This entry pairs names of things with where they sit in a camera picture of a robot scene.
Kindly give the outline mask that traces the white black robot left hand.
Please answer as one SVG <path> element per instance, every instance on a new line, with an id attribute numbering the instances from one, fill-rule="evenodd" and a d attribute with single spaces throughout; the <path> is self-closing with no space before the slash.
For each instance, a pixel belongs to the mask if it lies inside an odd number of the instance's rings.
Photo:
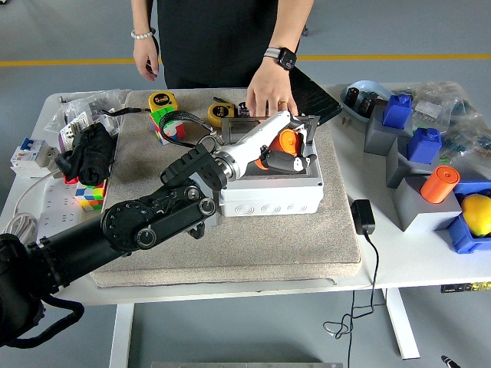
<path id="1" fill-rule="evenodd" d="M 243 177 L 250 162 L 259 159 L 262 166 L 280 173 L 299 173 L 307 169 L 317 156 L 312 153 L 293 156 L 270 148 L 273 140 L 286 128 L 303 127 L 303 121 L 288 111 L 278 112 L 245 134 L 237 143 L 222 146 L 214 154 L 226 178 L 235 181 Z"/>

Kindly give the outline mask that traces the person's left hand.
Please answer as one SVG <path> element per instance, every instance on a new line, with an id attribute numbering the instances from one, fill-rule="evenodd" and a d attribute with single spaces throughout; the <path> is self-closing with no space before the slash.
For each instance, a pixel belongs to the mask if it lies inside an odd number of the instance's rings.
<path id="1" fill-rule="evenodd" d="M 245 105 L 253 117 L 270 117 L 283 110 L 297 116 L 289 72 L 273 58 L 264 57 L 247 88 Z"/>

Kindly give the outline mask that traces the person's right hand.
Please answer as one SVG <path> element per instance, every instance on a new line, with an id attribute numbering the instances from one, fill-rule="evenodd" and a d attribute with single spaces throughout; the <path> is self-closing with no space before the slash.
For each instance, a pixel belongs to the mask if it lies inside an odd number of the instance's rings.
<path id="1" fill-rule="evenodd" d="M 135 39 L 133 59 L 140 75 L 148 81 L 155 81 L 159 74 L 158 44 L 154 36 Z"/>

